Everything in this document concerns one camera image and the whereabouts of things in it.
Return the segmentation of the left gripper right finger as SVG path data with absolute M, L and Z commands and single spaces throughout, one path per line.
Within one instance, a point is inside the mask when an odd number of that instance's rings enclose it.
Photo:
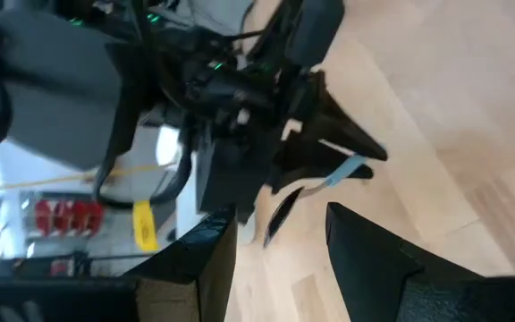
M 480 275 L 337 202 L 326 246 L 353 321 L 515 321 L 515 275 Z

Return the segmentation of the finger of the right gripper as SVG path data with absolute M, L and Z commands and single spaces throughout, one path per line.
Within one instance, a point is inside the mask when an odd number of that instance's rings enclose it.
M 289 143 L 276 153 L 268 185 L 272 193 L 303 179 L 326 178 L 349 156 L 323 143 Z
M 304 132 L 364 157 L 386 161 L 386 149 L 357 124 L 328 91 L 324 72 L 308 76 L 311 96 L 302 108 Z

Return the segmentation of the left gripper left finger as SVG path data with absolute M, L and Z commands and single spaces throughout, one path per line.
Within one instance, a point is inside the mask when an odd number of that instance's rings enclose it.
M 236 243 L 223 208 L 117 277 L 0 276 L 0 321 L 222 321 Z

